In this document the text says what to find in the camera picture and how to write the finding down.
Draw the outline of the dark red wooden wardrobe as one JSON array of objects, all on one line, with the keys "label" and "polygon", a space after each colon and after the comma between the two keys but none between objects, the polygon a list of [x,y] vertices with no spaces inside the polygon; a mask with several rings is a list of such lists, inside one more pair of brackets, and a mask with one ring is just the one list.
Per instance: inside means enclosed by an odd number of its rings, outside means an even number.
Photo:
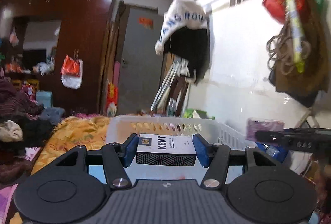
[{"label": "dark red wooden wardrobe", "polygon": [[[55,106],[66,111],[83,108],[97,113],[107,50],[108,26],[116,0],[1,0],[1,12],[10,18],[60,20],[54,75],[40,79],[40,88],[53,93]],[[66,56],[83,61],[79,89],[64,87],[61,68]]]}]

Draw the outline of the yellow floral blanket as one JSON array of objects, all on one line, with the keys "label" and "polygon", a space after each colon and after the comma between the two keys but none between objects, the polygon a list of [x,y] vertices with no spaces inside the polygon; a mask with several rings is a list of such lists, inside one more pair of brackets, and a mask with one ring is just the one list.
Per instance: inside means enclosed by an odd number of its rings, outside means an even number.
[{"label": "yellow floral blanket", "polygon": [[32,174],[51,163],[75,146],[83,145],[87,150],[98,150],[106,143],[106,132],[110,117],[95,116],[79,118],[70,116],[62,120],[54,129],[52,137],[41,151]]}]

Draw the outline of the purple box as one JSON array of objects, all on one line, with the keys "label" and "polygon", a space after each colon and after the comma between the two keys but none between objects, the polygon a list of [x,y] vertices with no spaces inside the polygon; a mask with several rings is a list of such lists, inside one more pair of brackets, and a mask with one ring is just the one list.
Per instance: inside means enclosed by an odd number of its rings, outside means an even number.
[{"label": "purple box", "polygon": [[257,131],[282,131],[285,123],[280,120],[262,120],[249,118],[246,123],[246,139],[256,142]]}]

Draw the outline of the brown hanging bag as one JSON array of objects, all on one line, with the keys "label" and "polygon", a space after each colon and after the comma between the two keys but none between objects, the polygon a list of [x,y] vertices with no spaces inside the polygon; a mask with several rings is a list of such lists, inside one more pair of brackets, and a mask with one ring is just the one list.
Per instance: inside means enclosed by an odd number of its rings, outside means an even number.
[{"label": "brown hanging bag", "polygon": [[307,17],[302,19],[299,16],[303,28],[302,72],[293,62],[291,25],[286,15],[280,33],[266,43],[270,70],[268,81],[276,92],[289,95],[307,108],[313,106],[320,91],[327,92],[329,89],[328,51],[322,24],[323,3],[324,0],[306,0]]}]

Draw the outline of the grey door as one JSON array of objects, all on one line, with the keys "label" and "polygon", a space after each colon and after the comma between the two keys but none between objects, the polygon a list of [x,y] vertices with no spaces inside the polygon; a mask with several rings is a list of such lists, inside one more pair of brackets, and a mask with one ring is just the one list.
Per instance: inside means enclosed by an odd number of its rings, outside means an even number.
[{"label": "grey door", "polygon": [[149,110],[159,89],[163,57],[155,52],[163,24],[157,12],[131,8],[121,53],[119,115]]}]

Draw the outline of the red white plastic bag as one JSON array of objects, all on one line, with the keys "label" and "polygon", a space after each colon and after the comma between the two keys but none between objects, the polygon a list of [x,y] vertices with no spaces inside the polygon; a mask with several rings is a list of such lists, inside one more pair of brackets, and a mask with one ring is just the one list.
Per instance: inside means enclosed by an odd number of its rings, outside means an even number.
[{"label": "red white plastic bag", "polygon": [[61,81],[64,87],[79,89],[83,80],[83,61],[66,55],[61,68]]}]

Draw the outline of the white Kent cigarette box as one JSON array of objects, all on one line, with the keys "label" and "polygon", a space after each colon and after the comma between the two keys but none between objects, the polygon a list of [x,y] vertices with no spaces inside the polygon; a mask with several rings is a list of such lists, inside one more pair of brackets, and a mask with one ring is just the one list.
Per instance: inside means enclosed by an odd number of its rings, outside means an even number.
[{"label": "white Kent cigarette box", "polygon": [[140,134],[136,163],[155,166],[194,166],[196,151],[191,136]]}]

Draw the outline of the white plastic laundry basket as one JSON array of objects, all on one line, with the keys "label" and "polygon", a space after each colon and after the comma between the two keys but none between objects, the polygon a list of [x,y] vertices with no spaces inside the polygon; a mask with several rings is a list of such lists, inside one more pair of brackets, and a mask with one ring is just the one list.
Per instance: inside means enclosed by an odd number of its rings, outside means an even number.
[{"label": "white plastic laundry basket", "polygon": [[[132,133],[175,136],[193,136],[199,133],[211,144],[225,144],[234,150],[245,150],[247,146],[256,145],[236,130],[216,120],[132,115],[116,116],[110,121],[106,132],[106,144],[123,143]],[[195,179],[200,184],[206,173],[206,168],[202,167],[199,161],[196,161],[194,166],[186,167],[142,165],[133,161],[125,170],[132,183],[139,179]]]}]

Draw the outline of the pile of dark clothes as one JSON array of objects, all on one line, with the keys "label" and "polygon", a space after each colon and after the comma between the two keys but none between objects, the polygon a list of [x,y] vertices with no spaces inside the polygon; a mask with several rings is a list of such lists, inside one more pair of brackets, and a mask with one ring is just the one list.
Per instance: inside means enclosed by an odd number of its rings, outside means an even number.
[{"label": "pile of dark clothes", "polygon": [[1,79],[1,188],[15,184],[31,171],[27,149],[44,147],[53,134],[48,120],[29,116],[39,116],[43,110],[25,92]]}]

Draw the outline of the white black hanging jacket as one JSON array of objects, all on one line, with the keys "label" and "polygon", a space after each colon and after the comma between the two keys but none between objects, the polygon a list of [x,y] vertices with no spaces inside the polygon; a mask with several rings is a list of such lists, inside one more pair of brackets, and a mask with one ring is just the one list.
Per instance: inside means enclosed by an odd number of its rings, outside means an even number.
[{"label": "white black hanging jacket", "polygon": [[191,0],[173,0],[164,15],[155,53],[185,59],[187,81],[198,84],[208,69],[210,56],[208,17],[203,7]]}]

